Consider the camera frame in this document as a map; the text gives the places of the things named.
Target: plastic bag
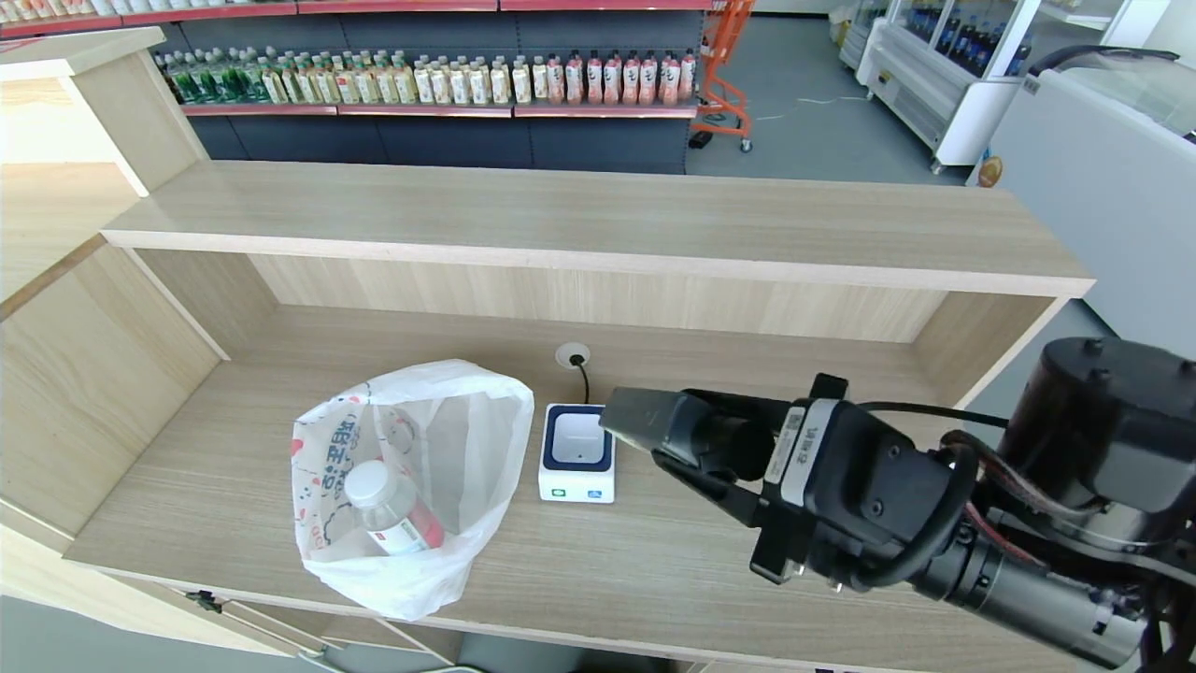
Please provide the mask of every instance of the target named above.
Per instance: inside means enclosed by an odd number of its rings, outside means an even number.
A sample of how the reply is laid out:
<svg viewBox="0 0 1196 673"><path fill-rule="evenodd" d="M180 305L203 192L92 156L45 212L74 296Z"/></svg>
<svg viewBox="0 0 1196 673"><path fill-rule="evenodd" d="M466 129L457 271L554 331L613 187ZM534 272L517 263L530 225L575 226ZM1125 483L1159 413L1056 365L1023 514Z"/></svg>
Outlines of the plastic bag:
<svg viewBox="0 0 1196 673"><path fill-rule="evenodd" d="M396 619L420 619L459 599L519 483L533 408L521 383L444 361L372 379L301 416L291 483L304 568ZM415 482L444 526L440 547L385 556L358 526L344 476L379 458Z"/></svg>

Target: refrigerator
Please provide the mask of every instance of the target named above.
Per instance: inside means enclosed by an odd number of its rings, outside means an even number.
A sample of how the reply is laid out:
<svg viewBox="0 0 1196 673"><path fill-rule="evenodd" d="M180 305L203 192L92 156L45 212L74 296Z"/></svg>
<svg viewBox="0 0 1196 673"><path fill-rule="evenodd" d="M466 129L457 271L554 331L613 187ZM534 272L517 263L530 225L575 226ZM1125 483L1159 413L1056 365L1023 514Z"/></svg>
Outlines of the refrigerator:
<svg viewBox="0 0 1196 673"><path fill-rule="evenodd" d="M1122 338L1196 359L1196 63L1113 47L1035 63L968 183L1008 189L1097 279Z"/></svg>

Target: robotic arm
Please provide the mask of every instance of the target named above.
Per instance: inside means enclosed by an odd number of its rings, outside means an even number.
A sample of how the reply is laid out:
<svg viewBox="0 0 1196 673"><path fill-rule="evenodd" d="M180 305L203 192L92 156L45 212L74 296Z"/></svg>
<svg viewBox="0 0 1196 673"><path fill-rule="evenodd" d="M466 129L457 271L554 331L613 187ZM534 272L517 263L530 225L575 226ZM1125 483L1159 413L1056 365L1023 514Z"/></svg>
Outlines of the robotic arm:
<svg viewBox="0 0 1196 673"><path fill-rule="evenodd" d="M602 426L759 528L750 568L771 582L806 570L856 592L909 582L1099 666L1141 647L1142 672L1196 669L1196 362L1052 342L1008 422L854 404L847 388L825 374L794 403L617 388ZM952 430L923 453L873 412L1005 435L993 449ZM737 484L761 479L759 495Z"/></svg>

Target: gray floor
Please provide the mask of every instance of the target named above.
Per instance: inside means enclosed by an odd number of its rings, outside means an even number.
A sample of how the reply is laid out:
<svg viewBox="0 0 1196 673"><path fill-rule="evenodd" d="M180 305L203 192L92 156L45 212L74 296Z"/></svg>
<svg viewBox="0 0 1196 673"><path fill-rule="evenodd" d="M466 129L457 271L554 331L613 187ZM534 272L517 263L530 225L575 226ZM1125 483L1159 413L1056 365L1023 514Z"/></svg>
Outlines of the gray floor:
<svg viewBox="0 0 1196 673"><path fill-rule="evenodd" d="M755 149L715 136L691 149L696 175L854 179L963 184L965 169L929 172L930 154L880 102L862 100L864 88L837 60L826 22L752 18L725 77L744 88L756 118ZM1042 338L977 400L974 409L1007 415L1046 335L1100 334L1082 304L1068 306ZM352 673L410 673L435 667L429 657L352 647L330 655ZM490 673L587 671L648 673L646 660L611 660L602 653L541 643L468 636L462 663ZM4 673L87 671L89 673L311 673L298 660L207 648L112 629L73 613L14 599L0 600L0 669Z"/></svg>

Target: shopping cart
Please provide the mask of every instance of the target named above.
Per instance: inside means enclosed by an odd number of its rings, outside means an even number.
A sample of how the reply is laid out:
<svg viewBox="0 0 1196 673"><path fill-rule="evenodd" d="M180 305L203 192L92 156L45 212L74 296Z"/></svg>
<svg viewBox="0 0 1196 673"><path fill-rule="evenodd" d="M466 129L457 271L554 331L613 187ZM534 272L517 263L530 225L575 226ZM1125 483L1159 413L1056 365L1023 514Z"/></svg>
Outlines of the shopping cart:
<svg viewBox="0 0 1196 673"><path fill-rule="evenodd" d="M739 33L751 16L756 0L715 0L706 17L702 32L702 88L698 97L698 122L692 124L696 133L725 133L739 136L739 148L751 152L751 117L748 116L748 97L727 80L719 77L719 68L727 65L734 51ZM736 126L707 123L713 117L736 117Z"/></svg>

